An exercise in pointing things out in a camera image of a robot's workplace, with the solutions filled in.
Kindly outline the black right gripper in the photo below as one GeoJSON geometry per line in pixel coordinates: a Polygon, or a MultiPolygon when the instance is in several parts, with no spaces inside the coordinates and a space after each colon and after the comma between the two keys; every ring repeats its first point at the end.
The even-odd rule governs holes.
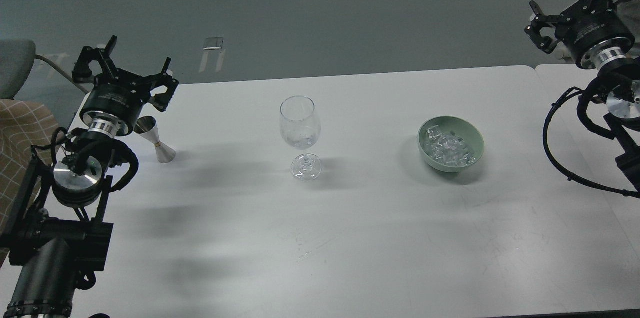
{"type": "Polygon", "coordinates": [[[601,51],[617,47],[621,54],[628,53],[636,42],[618,12],[639,13],[639,0],[620,3],[618,12],[613,0],[603,0],[592,7],[588,6],[586,0],[579,0],[560,15],[544,14],[535,0],[528,3],[533,17],[525,27],[525,33],[531,42],[539,50],[551,54],[557,47],[558,40],[562,41],[576,66],[581,69],[599,69],[603,63],[596,62],[596,56],[601,51]],[[542,30],[547,28],[558,28],[558,39],[542,35],[542,30]]]}

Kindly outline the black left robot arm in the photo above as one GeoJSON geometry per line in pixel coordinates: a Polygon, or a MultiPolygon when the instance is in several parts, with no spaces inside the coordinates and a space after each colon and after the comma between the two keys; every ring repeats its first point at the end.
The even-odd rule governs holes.
{"type": "Polygon", "coordinates": [[[77,115],[80,128],[56,128],[46,144],[30,144],[30,160],[1,246],[21,272],[4,317],[69,317],[77,290],[96,285],[105,269],[114,224],[105,222],[112,193],[136,176],[140,162],[122,140],[150,132],[150,104],[163,112],[178,88],[166,58],[155,74],[139,75],[112,59],[117,37],[83,47],[71,81],[92,85],[77,115]]]}

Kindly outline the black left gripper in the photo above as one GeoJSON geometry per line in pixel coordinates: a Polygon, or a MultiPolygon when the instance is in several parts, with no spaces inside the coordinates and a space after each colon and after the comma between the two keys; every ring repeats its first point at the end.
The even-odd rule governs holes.
{"type": "Polygon", "coordinates": [[[165,112],[179,81],[169,73],[172,59],[167,57],[160,73],[140,76],[132,81],[118,79],[118,68],[111,58],[118,37],[112,35],[105,47],[84,46],[73,69],[74,83],[92,84],[93,90],[80,109],[80,119],[89,126],[94,119],[109,116],[119,124],[120,131],[133,131],[144,104],[165,112]],[[100,73],[94,74],[91,63],[98,63],[100,73]]]}

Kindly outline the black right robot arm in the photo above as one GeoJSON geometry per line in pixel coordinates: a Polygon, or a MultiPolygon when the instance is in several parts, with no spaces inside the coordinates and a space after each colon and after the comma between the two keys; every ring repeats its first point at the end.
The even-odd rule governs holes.
{"type": "Polygon", "coordinates": [[[639,130],[639,61],[628,57],[635,44],[631,30],[617,15],[617,5],[633,0],[578,0],[557,15],[547,15],[535,1],[534,13],[525,27],[533,44],[550,54],[562,43],[579,69],[598,74],[585,88],[566,90],[548,112],[542,127],[542,146],[552,165],[569,181],[590,188],[638,198],[640,149],[629,131],[639,130]],[[556,112],[577,97],[576,114],[585,128],[606,139],[617,140],[623,150],[615,163],[633,185],[624,190],[601,185],[567,170],[553,156],[548,131],[556,112]]]}

